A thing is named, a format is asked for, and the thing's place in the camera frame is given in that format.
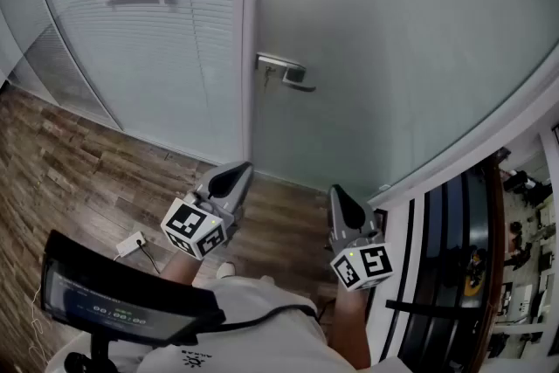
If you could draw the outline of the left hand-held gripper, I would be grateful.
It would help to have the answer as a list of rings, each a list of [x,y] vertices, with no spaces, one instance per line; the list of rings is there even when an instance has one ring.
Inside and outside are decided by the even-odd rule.
[[[203,185],[173,201],[161,223],[164,236],[175,248],[199,260],[227,245],[238,230],[253,166],[233,162],[205,175]]]

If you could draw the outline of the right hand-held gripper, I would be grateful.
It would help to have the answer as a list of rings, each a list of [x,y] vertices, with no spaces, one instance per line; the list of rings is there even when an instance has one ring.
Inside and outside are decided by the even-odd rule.
[[[393,274],[390,244],[373,210],[357,202],[341,185],[328,191],[330,267],[347,291],[370,289]]]

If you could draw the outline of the silver door lever handle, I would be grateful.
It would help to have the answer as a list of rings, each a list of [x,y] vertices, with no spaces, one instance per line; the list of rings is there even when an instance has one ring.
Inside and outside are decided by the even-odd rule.
[[[271,66],[275,72],[270,79],[276,77],[281,84],[293,90],[312,93],[316,90],[315,86],[309,86],[305,83],[307,69],[291,60],[281,59],[267,53],[259,52],[256,58],[255,68],[263,73],[266,66]]]

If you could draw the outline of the frosted glass door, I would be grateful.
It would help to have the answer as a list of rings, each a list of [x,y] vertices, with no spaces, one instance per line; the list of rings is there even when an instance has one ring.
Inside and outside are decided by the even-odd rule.
[[[559,44],[559,0],[261,0],[259,52],[312,93],[259,78],[267,175],[373,197],[507,100]]]

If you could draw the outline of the person's left forearm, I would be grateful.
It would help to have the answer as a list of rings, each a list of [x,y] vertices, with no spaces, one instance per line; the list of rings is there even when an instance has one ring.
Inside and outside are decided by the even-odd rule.
[[[191,286],[201,265],[201,260],[195,259],[185,252],[176,251],[162,269],[160,277],[175,283]]]

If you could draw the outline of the person's right forearm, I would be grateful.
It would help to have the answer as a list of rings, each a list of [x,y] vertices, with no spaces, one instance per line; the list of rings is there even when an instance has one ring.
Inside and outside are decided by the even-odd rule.
[[[338,284],[328,346],[356,370],[371,367],[366,333],[367,293]]]

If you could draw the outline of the black striped glass partition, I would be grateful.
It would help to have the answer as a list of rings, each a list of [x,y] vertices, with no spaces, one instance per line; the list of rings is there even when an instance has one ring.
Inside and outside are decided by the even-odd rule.
[[[404,259],[381,360],[411,373],[471,373],[489,256],[487,184],[478,164],[409,203]]]

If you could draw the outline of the white power strip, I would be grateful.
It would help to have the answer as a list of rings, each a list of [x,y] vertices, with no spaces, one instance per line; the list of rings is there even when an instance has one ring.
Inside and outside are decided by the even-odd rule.
[[[116,251],[119,258],[127,257],[132,252],[140,249],[146,244],[146,239],[141,231],[133,233],[126,239],[116,245]]]

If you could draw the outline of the black chest-mounted screen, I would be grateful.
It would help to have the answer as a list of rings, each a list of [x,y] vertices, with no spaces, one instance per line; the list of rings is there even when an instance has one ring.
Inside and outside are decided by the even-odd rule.
[[[213,292],[120,264],[58,231],[45,243],[40,306],[91,335],[155,347],[195,344],[225,321]]]

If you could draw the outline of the white window blinds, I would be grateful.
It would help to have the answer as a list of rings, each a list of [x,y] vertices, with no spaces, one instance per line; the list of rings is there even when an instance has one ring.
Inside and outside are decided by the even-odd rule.
[[[47,0],[128,134],[211,162],[242,156],[239,0]]]

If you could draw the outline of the brown wooden frame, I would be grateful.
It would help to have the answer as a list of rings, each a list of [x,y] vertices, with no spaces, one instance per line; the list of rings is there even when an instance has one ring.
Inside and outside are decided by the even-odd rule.
[[[493,325],[499,310],[505,258],[505,212],[497,154],[491,154],[482,162],[481,166],[484,169],[487,184],[489,256],[484,289],[484,313],[480,321],[471,373],[479,373],[486,358]]]

